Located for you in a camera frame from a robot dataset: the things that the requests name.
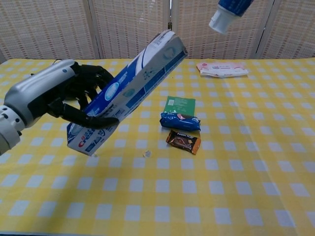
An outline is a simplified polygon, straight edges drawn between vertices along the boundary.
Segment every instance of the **blue snack wrapper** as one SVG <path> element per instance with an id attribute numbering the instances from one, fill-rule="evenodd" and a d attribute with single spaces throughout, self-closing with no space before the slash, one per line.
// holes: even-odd
<path id="1" fill-rule="evenodd" d="M 163 127 L 181 129 L 186 131 L 200 130 L 200 120 L 197 117 L 178 113 L 162 112 L 159 120 Z"/>

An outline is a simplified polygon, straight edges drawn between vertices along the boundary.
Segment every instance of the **chocolate bar wrapper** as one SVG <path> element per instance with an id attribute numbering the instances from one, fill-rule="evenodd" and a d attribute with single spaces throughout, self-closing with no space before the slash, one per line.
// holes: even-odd
<path id="1" fill-rule="evenodd" d="M 186 131 L 200 130 L 200 120 L 197 117 L 178 113 L 162 112 L 159 120 L 163 127 L 182 129 Z"/>
<path id="2" fill-rule="evenodd" d="M 196 155 L 200 147 L 201 139 L 171 130 L 166 139 L 166 142 L 173 147 L 184 149 Z"/>

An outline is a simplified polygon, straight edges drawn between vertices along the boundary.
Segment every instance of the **green snack package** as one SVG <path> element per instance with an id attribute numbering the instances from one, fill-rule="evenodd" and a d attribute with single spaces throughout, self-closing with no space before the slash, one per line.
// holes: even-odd
<path id="1" fill-rule="evenodd" d="M 168 96 L 164 112 L 179 113 L 182 115 L 195 115 L 196 100 L 193 98 L 181 98 Z"/>

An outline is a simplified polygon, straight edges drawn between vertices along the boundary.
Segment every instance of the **beige woven panel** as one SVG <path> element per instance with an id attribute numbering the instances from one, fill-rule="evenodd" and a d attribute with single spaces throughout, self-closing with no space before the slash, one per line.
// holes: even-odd
<path id="1" fill-rule="evenodd" d="M 282 0 L 262 58 L 315 57 L 315 0 Z"/>
<path id="2" fill-rule="evenodd" d="M 104 58 L 133 58 L 167 29 L 164 0 L 93 0 Z"/>
<path id="3" fill-rule="evenodd" d="M 268 0 L 255 0 L 226 35 L 208 26 L 217 10 L 218 0 L 178 0 L 177 34 L 190 58 L 248 59 L 253 49 Z"/>
<path id="4" fill-rule="evenodd" d="M 82 0 L 0 0 L 6 59 L 94 59 Z"/>

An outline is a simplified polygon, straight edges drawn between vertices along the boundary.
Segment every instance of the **brown snack package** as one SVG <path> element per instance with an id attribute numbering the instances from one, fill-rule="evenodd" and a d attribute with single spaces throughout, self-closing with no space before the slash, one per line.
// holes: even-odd
<path id="1" fill-rule="evenodd" d="M 201 139 L 171 130 L 166 142 L 176 148 L 184 149 L 196 155 L 200 147 Z"/>

